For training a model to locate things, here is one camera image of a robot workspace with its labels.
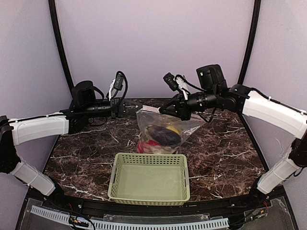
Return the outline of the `yellow bell pepper toy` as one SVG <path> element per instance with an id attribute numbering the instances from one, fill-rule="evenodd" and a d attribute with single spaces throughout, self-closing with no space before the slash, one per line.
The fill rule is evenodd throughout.
<path id="1" fill-rule="evenodd" d="M 168 126 L 167 129 L 169 129 L 169 130 L 171 130 L 171 131 L 173 131 L 173 132 L 175 132 L 175 133 L 177 133 L 179 135 L 181 133 L 181 131 L 179 129 L 177 129 L 177 128 L 173 127 L 173 126 Z"/>

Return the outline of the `purple eggplant toy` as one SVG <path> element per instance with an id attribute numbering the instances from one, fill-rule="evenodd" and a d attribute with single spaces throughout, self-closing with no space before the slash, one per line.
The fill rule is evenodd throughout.
<path id="1" fill-rule="evenodd" d="M 147 126 L 147 135 L 162 146 L 174 146 L 181 143 L 179 134 L 162 126 Z"/>

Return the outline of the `clear zip top bag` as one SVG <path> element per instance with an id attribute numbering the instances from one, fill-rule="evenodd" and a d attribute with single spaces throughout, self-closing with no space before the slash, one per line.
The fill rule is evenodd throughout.
<path id="1" fill-rule="evenodd" d="M 205 122 L 197 115 L 188 121 L 159 113 L 158 108 L 143 106 L 136 112 L 141 137 L 138 153 L 175 154 L 177 149 Z"/>

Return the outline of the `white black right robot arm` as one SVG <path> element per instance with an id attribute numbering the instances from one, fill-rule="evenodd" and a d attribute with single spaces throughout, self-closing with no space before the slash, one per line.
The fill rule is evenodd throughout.
<path id="1" fill-rule="evenodd" d="M 184 84 L 190 83 L 181 75 L 167 73 L 163 79 L 169 88 L 177 91 L 159 112 L 190 120 L 192 113 L 206 109 L 220 109 L 238 115 L 254 117 L 279 127 L 295 137 L 290 150 L 272 169 L 256 181 L 253 189 L 258 194 L 268 194 L 281 182 L 307 166 L 307 113 L 269 96 L 255 88 L 236 84 L 229 88 L 220 65 L 208 65 L 196 70 L 201 86 L 189 94 Z"/>

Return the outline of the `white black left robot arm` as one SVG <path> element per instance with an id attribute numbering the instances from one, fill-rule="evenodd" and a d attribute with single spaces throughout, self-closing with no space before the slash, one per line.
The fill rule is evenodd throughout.
<path id="1" fill-rule="evenodd" d="M 95 94 L 103 95 L 92 81 L 79 82 L 71 90 L 72 103 L 69 109 L 49 115 L 22 119 L 0 118 L 0 171 L 11 174 L 27 186 L 51 196 L 60 188 L 48 176 L 29 165 L 17 155 L 16 146 L 35 139 L 49 136 L 75 134 L 90 124 L 94 118 L 124 118 L 142 108 L 138 102 L 127 100 L 123 95 L 116 98 L 97 99 Z"/>

